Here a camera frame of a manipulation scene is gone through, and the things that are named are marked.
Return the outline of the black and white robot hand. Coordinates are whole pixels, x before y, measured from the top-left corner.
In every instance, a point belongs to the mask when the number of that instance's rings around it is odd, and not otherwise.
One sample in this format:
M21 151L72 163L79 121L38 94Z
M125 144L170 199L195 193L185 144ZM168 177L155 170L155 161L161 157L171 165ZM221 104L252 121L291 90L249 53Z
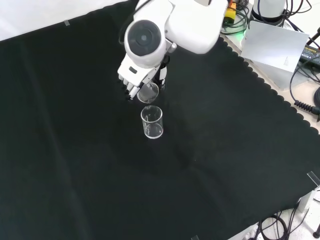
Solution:
M160 88L164 87L169 62L170 57L165 55L160 65L143 68L136 65L126 54L117 73L119 80L125 86L125 93L128 95L128 98L133 100L142 87L151 82L157 84Z

